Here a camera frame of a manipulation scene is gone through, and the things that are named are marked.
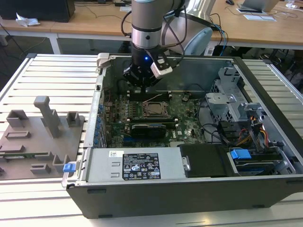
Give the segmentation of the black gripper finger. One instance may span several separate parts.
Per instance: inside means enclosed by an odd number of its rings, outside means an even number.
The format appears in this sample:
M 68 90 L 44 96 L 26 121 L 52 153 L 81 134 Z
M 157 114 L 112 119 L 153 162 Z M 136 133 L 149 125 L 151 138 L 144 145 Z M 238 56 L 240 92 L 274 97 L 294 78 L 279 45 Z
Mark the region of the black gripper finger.
M 123 70 L 124 78 L 130 82 L 133 86 L 139 87 L 141 93 L 145 93 L 145 85 L 143 82 L 143 73 L 139 66 L 129 66 Z
M 144 78 L 144 93 L 146 93 L 148 91 L 149 87 L 153 87 L 160 81 L 161 81 L 161 79 L 157 79 L 155 76 L 151 76 L 149 78 Z

